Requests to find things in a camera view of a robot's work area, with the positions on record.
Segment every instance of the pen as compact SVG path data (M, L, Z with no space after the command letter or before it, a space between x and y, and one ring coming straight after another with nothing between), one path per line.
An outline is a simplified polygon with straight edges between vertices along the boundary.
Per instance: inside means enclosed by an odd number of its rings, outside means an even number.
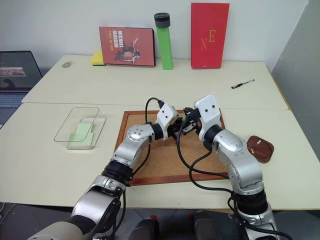
M232 88L232 89L236 89L236 88L242 86L243 84L247 84L247 83L250 83L250 82L253 82L253 81L254 81L254 79L249 80L249 81L246 81L246 82L244 82L244 83L239 83L239 84L237 84L237 85L232 86L231 88Z

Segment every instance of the laptop keyboard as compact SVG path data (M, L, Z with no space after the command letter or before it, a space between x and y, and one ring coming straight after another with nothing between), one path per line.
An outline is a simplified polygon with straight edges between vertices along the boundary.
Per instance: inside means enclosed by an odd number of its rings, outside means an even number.
M0 94L0 107L17 108L24 97L24 94Z

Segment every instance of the green cylinder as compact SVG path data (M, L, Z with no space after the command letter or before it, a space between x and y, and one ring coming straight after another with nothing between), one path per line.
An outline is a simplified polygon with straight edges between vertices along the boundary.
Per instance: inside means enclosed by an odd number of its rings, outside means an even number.
M169 27L156 28L158 35L158 41L160 45L161 61L163 70L172 70L172 54L171 54L171 43L170 43L170 32Z

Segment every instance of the red book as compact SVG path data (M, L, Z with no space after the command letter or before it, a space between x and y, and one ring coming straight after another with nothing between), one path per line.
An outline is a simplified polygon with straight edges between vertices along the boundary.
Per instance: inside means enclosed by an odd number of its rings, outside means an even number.
M222 64L229 3L191 3L191 67L218 69Z
M100 26L99 32L105 64L155 66L152 28Z

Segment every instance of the cork board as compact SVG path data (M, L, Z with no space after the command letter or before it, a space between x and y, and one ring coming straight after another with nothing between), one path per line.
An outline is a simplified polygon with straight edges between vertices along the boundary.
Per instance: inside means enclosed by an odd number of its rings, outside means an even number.
M158 111L148 111L148 121L155 122ZM128 129L133 125L143 125L145 123L145 111L125 111L116 141L115 149L127 136ZM197 158L208 153L195 131L187 135L181 135L180 148L185 161L191 165ZM148 148L146 148L137 164L139 166L146 158ZM218 160L218 156L213 152L207 158L195 165L195 168L207 172L227 174L226 167ZM220 176L206 175L193 172L192 176L196 181L223 179ZM168 140L156 140L151 144L149 158L145 165L136 173L130 182L132 186L189 182L189 169L181 162L175 140L170 137Z

